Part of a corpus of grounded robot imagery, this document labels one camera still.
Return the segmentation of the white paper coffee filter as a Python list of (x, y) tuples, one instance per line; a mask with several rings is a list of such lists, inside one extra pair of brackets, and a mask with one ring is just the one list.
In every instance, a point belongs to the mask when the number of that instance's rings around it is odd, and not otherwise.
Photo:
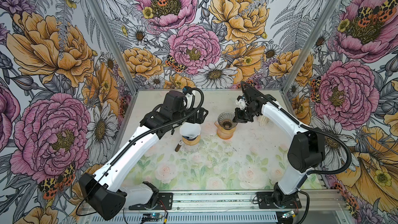
[(185, 122), (179, 129), (180, 135), (185, 139), (194, 140), (201, 134), (201, 125)]

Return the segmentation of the wooden ring holder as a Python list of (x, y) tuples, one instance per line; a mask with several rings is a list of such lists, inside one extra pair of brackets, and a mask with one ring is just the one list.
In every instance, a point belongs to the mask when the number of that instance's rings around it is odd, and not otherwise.
[(232, 123), (232, 122), (225, 122), (222, 124), (218, 124), (218, 127), (221, 130), (226, 130), (226, 131), (234, 130), (236, 128), (236, 126), (237, 126), (237, 123)]
[(200, 140), (201, 140), (201, 136), (200, 135), (196, 136), (195, 138), (189, 138), (189, 137), (186, 137), (186, 136), (182, 136), (183, 143), (188, 145), (188, 146), (197, 145)]

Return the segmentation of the clear glass carafe brown handle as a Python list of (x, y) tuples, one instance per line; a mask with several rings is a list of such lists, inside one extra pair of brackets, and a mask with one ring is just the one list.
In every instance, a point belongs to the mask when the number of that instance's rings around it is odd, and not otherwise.
[(195, 145), (188, 145), (183, 142), (183, 140), (180, 140), (175, 148), (175, 152), (183, 151), (187, 153), (194, 153), (198, 152), (200, 150), (200, 144), (197, 143)]

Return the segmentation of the coffee filter pack orange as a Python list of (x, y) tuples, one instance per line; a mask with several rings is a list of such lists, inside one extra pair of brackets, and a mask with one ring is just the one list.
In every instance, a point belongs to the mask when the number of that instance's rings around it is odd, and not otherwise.
[(257, 121), (261, 127), (265, 127), (269, 123), (269, 118), (263, 115), (257, 117)]

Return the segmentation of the grey ribbed dripper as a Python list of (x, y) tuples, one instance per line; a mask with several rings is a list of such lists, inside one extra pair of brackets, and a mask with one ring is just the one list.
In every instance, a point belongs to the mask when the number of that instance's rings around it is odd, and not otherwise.
[(225, 122), (237, 123), (237, 122), (234, 121), (234, 117), (235, 117), (235, 114), (231, 113), (231, 112), (221, 113), (218, 116), (217, 124), (222, 124), (222, 123), (225, 123)]

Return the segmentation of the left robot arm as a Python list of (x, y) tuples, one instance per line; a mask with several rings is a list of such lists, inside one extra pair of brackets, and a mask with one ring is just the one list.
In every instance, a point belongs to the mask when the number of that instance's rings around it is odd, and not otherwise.
[(105, 165), (93, 174), (81, 176), (83, 202), (104, 220), (113, 219), (130, 206), (156, 207), (159, 190), (153, 184), (145, 181), (132, 190), (122, 190), (122, 183), (141, 157), (167, 132), (174, 132), (184, 123), (204, 122), (208, 114), (202, 107), (204, 99), (203, 91), (198, 88), (186, 86), (182, 91), (169, 91), (163, 103), (144, 116), (129, 141)]

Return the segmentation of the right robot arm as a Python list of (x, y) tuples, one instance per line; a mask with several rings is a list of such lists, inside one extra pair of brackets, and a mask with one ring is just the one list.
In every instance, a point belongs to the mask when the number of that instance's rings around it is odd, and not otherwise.
[(248, 123), (253, 122), (255, 116), (265, 116), (290, 138), (289, 165), (281, 180), (275, 184), (271, 196), (276, 207), (287, 207), (297, 198), (310, 172), (325, 159), (325, 135), (296, 119), (273, 96), (263, 94), (246, 82), (241, 82), (240, 88), (243, 95), (237, 98), (238, 107), (233, 121)]

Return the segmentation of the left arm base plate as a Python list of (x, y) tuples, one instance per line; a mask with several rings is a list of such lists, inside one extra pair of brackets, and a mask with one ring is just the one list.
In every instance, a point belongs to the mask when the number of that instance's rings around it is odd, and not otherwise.
[(173, 205), (173, 193), (160, 192), (154, 194), (145, 204), (131, 205), (128, 207), (131, 211), (138, 210), (171, 210)]

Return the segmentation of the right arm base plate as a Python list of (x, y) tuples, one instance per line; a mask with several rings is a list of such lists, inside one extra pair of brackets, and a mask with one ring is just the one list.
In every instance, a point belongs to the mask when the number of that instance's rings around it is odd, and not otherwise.
[(284, 195), (278, 192), (263, 191), (256, 193), (259, 209), (300, 209), (298, 193)]

